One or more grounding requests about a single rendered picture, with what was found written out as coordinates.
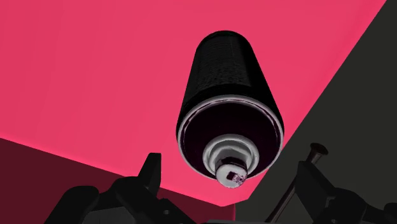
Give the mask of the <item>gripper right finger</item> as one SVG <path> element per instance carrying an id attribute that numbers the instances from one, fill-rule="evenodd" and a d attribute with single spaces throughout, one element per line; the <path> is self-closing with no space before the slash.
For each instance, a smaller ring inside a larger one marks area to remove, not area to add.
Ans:
<path id="1" fill-rule="evenodd" d="M 328 150 L 319 143 L 312 143 L 310 148 L 307 159 L 298 163 L 294 180 L 265 220 L 267 223 L 276 223 L 296 195 L 312 224 L 397 224 L 397 203 L 391 202 L 383 209 L 377 209 L 357 193 L 334 187 L 315 166 Z"/>

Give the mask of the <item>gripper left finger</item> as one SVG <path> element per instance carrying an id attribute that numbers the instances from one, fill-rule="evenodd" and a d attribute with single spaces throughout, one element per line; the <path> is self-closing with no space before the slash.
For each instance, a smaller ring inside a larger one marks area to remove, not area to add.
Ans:
<path id="1" fill-rule="evenodd" d="M 136 224 L 195 224 L 169 199 L 158 199 L 161 182 L 160 153 L 149 153 L 139 174 L 118 178 L 105 192 L 94 186 L 68 189 L 45 224 L 83 224 L 92 211 L 123 207 Z"/>

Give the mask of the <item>black spray can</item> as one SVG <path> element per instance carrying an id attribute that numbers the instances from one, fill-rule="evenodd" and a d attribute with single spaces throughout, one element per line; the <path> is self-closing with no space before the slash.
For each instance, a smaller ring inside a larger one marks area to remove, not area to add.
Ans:
<path id="1" fill-rule="evenodd" d="M 238 188 L 277 160 L 284 124 L 249 41 L 217 31 L 198 45 L 176 125 L 181 156 L 199 174 Z"/>

